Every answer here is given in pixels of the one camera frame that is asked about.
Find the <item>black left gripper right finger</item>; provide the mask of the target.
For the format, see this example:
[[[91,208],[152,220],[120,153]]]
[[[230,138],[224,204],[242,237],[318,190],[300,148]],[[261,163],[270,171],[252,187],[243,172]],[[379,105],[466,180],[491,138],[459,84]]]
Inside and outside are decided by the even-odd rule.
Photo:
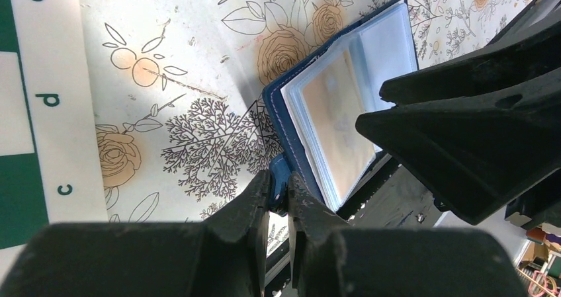
[[[351,226],[298,173],[288,179],[286,201],[300,296],[526,295],[508,254],[481,230]]]

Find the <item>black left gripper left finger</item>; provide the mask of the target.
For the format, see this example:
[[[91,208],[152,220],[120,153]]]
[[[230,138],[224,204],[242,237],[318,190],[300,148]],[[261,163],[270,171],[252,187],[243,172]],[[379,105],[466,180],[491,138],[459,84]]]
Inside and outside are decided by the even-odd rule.
[[[64,223],[36,234],[2,296],[262,296],[272,177],[201,222]]]

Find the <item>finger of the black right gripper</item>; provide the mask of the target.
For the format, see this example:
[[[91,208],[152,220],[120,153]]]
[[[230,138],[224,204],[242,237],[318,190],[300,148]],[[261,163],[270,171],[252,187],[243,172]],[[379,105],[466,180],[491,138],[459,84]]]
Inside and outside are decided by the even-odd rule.
[[[546,17],[519,30],[509,28],[479,50],[387,80],[379,94],[397,105],[473,97],[559,67],[560,17]]]
[[[357,131],[461,220],[476,225],[518,196],[560,197],[560,70],[478,95],[362,114]]]

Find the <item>blue leather card holder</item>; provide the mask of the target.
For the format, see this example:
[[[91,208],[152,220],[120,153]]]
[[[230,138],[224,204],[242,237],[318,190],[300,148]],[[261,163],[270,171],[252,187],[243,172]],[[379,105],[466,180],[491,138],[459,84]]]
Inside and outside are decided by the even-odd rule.
[[[365,109],[362,114],[389,109],[391,104],[383,101],[379,94],[382,84],[419,67],[408,0],[390,0],[350,24],[263,90],[263,100],[287,166],[298,172],[310,192],[334,211],[354,193],[361,179],[345,196],[340,197],[335,192],[302,98],[302,88],[327,65],[330,56],[344,50],[349,51],[353,62],[359,98]],[[381,152],[376,144],[374,148],[375,158],[370,165]]]

